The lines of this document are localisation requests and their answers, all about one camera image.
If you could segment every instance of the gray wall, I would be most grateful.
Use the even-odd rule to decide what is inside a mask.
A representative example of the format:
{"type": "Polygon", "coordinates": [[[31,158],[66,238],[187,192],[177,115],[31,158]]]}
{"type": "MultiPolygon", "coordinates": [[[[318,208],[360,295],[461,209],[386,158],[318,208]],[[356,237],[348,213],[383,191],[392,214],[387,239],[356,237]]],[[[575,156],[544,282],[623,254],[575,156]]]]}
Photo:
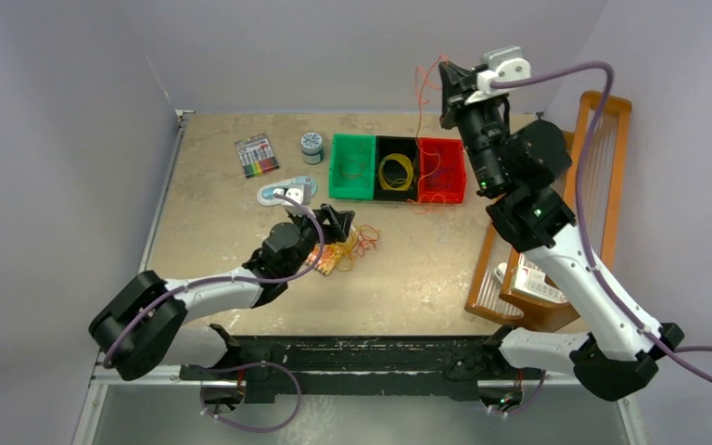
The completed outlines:
{"type": "MultiPolygon", "coordinates": [[[[616,274],[686,344],[712,344],[712,2],[611,0],[579,58],[611,62],[634,104],[616,274]]],[[[573,128],[602,78],[564,82],[549,117],[573,128]]],[[[686,358],[712,371],[712,354],[686,358]]],[[[641,401],[652,443],[712,441],[712,385],[673,363],[641,401]]]]}
{"type": "MultiPolygon", "coordinates": [[[[121,0],[176,108],[416,110],[413,69],[472,66],[523,45],[534,70],[570,63],[606,0],[121,0]]],[[[556,84],[515,95],[539,111],[556,84]]],[[[433,101],[430,111],[438,111],[433,101]]]]}
{"type": "Polygon", "coordinates": [[[70,443],[174,119],[115,0],[0,0],[0,444],[70,443]]]}

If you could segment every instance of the wire bundle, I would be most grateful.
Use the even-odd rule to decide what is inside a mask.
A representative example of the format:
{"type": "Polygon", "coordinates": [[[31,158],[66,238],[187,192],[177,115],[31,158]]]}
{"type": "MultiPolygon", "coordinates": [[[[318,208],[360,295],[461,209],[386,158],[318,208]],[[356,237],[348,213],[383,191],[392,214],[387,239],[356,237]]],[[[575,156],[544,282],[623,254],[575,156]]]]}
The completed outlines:
{"type": "Polygon", "coordinates": [[[413,185],[413,163],[411,160],[400,153],[394,153],[388,155],[381,159],[380,165],[378,165],[378,181],[380,183],[381,189],[391,190],[394,192],[407,192],[411,189],[413,185]],[[384,166],[389,161],[395,161],[401,165],[405,170],[404,178],[388,179],[384,174],[384,166]]]}

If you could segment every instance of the small container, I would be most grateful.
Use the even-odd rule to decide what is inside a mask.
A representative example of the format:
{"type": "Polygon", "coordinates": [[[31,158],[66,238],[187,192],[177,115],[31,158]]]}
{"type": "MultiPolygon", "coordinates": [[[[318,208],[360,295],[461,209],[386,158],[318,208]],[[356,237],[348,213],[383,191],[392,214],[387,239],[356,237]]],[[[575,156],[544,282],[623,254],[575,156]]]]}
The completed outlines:
{"type": "MultiPolygon", "coordinates": [[[[408,177],[408,172],[397,162],[384,164],[383,173],[387,180],[402,180],[408,177]]],[[[378,136],[375,139],[375,185],[373,200],[376,201],[416,201],[418,190],[416,182],[419,179],[419,150],[414,137],[378,136]],[[384,190],[380,184],[380,163],[389,155],[403,155],[413,165],[411,186],[408,190],[384,190]]]]}
{"type": "Polygon", "coordinates": [[[375,136],[335,134],[329,162],[329,196],[372,199],[375,187],[375,136]]]}
{"type": "Polygon", "coordinates": [[[301,136],[301,158],[308,164],[320,164],[324,160],[324,139],[318,133],[301,136]]]}
{"type": "Polygon", "coordinates": [[[463,141],[419,138],[419,202],[460,204],[465,196],[463,141]]]}

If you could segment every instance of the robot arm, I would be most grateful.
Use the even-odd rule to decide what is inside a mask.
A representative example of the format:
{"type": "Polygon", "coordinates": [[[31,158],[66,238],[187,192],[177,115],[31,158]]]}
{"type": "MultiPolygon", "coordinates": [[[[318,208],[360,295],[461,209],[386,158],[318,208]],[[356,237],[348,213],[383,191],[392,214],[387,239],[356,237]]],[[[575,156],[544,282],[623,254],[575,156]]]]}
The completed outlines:
{"type": "MultiPolygon", "coordinates": [[[[456,127],[477,178],[478,194],[497,198],[487,207],[498,234],[536,263],[566,295],[592,331],[575,335],[505,327],[496,334],[500,355],[516,368],[540,368],[574,375],[602,399],[615,401],[644,388],[655,375],[659,350],[609,298],[584,255],[572,210],[550,185],[572,165],[563,133],[535,121],[509,134],[499,107],[508,92],[493,80],[530,77],[519,47],[487,53],[469,70],[448,61],[439,65],[443,128],[456,127]]],[[[683,340],[675,324],[660,324],[644,311],[593,255],[596,270],[644,329],[672,349],[683,340]]]]}
{"type": "MultiPolygon", "coordinates": [[[[350,233],[352,211],[337,212],[327,204],[309,210],[309,195],[307,185],[289,187],[285,197],[297,204],[286,199],[283,207],[291,222],[275,225],[249,261],[229,273],[193,280],[139,273],[89,325],[89,334],[108,352],[106,367],[134,380],[162,362],[183,324],[217,312],[256,308],[279,297],[287,282],[301,274],[297,271],[321,235],[330,244],[345,241],[350,233]],[[310,216],[321,226],[320,234],[310,216]]],[[[219,343],[224,355],[229,335],[219,326],[215,330],[224,340],[219,343]]]]}

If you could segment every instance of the tabletop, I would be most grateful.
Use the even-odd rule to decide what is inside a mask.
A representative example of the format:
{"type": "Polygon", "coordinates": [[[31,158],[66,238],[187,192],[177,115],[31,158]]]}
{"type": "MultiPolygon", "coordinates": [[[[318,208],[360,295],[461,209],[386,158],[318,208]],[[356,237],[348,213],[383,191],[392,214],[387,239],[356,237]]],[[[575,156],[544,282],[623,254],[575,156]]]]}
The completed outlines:
{"type": "MultiPolygon", "coordinates": [[[[513,131],[535,119],[514,115],[513,131]]],[[[311,272],[291,282],[274,302],[221,312],[192,325],[217,323],[234,335],[484,335],[498,325],[464,311],[479,249],[490,218],[476,195],[470,168],[463,204],[422,212],[405,202],[328,197],[328,156],[333,134],[413,137],[418,114],[195,114],[173,170],[149,268],[166,278],[224,273],[248,260],[277,223],[281,207],[256,200],[266,184],[300,175],[318,183],[312,206],[354,210],[357,224],[380,232],[377,250],[348,272],[311,272]],[[326,158],[303,162],[299,139],[323,136],[326,158]],[[235,141],[266,133],[280,169],[245,178],[235,141]]],[[[459,138],[424,115],[421,136],[459,138]]]]}

